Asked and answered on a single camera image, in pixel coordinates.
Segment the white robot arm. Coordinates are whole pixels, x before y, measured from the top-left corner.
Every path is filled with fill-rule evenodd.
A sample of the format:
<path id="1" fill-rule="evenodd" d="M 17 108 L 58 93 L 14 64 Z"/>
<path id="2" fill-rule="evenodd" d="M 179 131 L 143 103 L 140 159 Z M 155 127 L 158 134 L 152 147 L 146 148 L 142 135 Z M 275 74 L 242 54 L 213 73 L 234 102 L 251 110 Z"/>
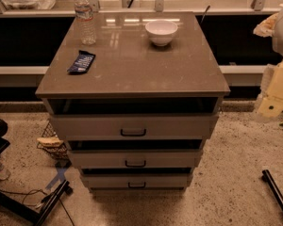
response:
<path id="1" fill-rule="evenodd" d="M 253 33 L 261 37 L 270 36 L 273 50 L 283 56 L 283 8 L 258 24 Z M 283 111 L 283 59 L 275 66 L 266 66 L 260 90 L 256 112 L 266 118 L 277 117 Z"/>

